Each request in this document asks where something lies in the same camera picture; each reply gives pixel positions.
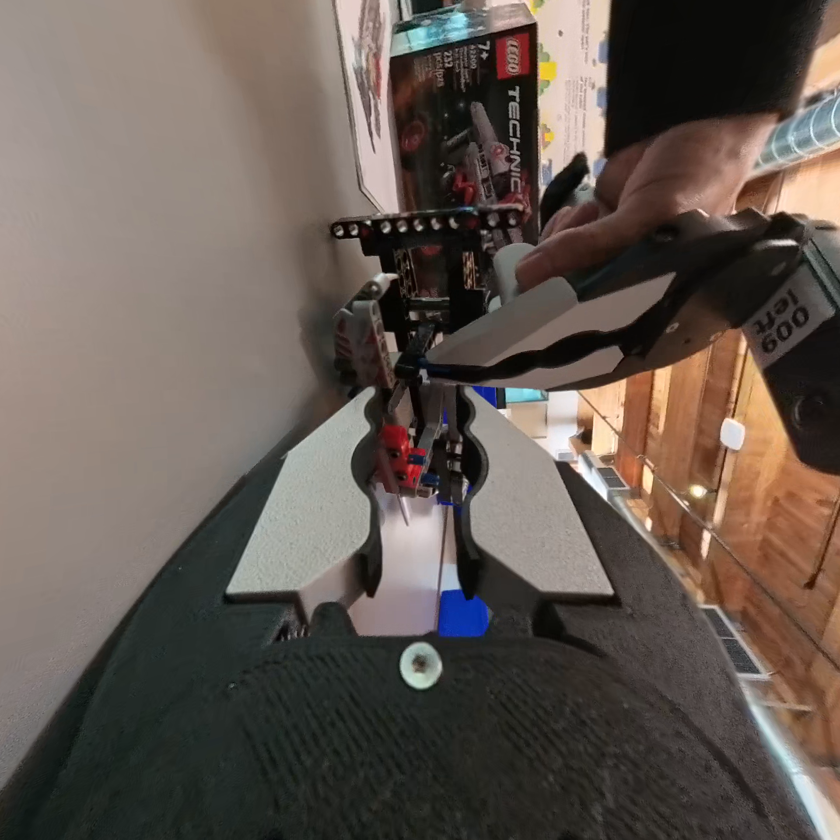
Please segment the white instruction booklet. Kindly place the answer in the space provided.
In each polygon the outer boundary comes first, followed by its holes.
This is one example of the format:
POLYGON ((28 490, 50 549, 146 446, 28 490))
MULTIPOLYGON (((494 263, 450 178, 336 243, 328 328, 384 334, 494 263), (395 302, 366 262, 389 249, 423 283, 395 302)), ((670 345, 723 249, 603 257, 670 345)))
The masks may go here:
POLYGON ((381 213, 403 206, 390 80, 394 8, 389 1, 332 2, 358 183, 381 213))

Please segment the person's left forearm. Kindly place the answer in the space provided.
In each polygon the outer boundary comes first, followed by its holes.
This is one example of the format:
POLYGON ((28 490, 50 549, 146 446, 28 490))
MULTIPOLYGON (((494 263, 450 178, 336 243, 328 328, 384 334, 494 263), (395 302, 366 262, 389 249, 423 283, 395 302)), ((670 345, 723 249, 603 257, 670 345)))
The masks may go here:
POLYGON ((605 156, 680 124, 795 111, 825 1, 613 1, 605 156))

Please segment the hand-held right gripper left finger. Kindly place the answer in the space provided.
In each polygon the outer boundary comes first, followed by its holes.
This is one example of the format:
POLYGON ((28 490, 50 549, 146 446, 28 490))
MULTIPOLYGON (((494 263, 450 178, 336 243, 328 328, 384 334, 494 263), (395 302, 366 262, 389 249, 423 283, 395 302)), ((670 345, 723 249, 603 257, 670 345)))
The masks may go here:
POLYGON ((382 580, 380 509, 371 480, 382 393, 363 389, 287 452, 234 573, 233 602, 316 608, 373 597, 382 580))

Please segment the toy brick vehicle model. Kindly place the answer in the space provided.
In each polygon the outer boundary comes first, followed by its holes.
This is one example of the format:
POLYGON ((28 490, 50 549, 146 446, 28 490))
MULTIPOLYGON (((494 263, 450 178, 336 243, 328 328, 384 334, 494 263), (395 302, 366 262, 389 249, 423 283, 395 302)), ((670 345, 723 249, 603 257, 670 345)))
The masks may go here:
POLYGON ((490 305, 492 233, 512 234, 522 210, 513 205, 462 206, 341 217, 329 225, 376 258, 380 272, 332 320, 334 368, 355 395, 382 393, 375 481, 396 497, 466 494, 452 385, 399 382, 398 354, 427 356, 444 338, 484 316, 490 305))

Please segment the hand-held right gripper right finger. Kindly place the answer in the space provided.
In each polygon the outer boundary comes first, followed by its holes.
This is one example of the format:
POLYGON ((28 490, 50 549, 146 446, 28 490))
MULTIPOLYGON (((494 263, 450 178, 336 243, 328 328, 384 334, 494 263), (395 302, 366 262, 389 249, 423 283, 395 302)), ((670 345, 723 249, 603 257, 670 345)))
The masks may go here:
POLYGON ((469 386, 456 397, 467 492, 458 582, 484 602, 608 602, 610 579, 558 466, 469 386))

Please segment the black toy set box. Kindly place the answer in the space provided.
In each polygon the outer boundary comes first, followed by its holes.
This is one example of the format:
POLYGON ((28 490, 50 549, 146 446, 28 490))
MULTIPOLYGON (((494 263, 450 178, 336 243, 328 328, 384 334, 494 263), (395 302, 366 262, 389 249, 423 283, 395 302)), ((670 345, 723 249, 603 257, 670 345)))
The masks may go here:
POLYGON ((513 205, 539 238, 537 21, 523 2, 459 2, 394 26, 396 151, 408 211, 513 205))

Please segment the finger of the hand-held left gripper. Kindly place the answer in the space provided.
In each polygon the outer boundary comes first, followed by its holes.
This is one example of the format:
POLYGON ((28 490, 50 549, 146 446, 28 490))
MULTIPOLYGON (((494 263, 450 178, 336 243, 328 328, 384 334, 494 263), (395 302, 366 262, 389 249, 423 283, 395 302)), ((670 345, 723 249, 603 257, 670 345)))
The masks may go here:
POLYGON ((511 353, 492 362, 456 362, 427 354, 427 375, 430 379, 461 385, 523 387, 550 391, 601 375, 610 375, 623 362, 624 352, 618 346, 605 346, 584 353, 580 358, 554 367, 539 365, 542 351, 511 353))
POLYGON ((615 348, 623 331, 665 297, 668 272, 580 301, 554 278, 448 336, 423 359, 427 375, 525 375, 615 348))

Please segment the white wall poster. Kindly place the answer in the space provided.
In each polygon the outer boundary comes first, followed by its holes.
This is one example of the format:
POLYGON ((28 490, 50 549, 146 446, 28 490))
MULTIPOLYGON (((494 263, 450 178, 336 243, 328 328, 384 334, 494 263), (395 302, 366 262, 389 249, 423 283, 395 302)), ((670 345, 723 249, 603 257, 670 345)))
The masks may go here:
POLYGON ((531 1, 538 25, 540 191, 578 153, 604 165, 609 1, 531 1))

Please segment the ceiling vent grille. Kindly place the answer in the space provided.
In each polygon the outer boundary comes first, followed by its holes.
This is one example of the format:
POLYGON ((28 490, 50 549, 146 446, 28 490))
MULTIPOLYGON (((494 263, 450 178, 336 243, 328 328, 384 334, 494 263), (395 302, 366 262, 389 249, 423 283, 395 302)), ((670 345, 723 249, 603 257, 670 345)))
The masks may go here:
POLYGON ((749 681, 768 682, 771 672, 751 650, 727 614, 718 605, 701 604, 699 609, 712 626, 738 677, 749 681))

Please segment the blue storage bin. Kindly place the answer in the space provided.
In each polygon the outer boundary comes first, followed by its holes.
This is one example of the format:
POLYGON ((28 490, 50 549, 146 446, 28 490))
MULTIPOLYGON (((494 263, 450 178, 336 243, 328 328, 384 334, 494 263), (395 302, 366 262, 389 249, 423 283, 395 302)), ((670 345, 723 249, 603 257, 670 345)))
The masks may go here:
POLYGON ((483 637, 489 624, 489 607, 477 595, 466 598, 460 589, 441 592, 438 601, 438 636, 483 637))

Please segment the person's left hand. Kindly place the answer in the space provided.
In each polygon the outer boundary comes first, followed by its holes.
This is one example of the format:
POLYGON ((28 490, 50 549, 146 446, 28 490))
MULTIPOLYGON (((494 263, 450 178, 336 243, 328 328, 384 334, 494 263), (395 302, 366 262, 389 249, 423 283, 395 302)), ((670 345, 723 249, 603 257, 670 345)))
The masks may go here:
POLYGON ((595 197, 557 211, 516 268, 521 291, 600 266, 678 215, 732 212, 776 112, 683 123, 613 154, 595 197))

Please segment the silver ventilation duct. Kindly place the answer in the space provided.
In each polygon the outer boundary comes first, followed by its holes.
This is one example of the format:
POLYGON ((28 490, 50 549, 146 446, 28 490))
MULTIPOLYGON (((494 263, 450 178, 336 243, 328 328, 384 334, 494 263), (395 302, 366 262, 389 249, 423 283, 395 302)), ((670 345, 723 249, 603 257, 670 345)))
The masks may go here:
POLYGON ((803 108, 771 132, 753 168, 754 176, 778 172, 837 151, 839 86, 818 91, 803 108))

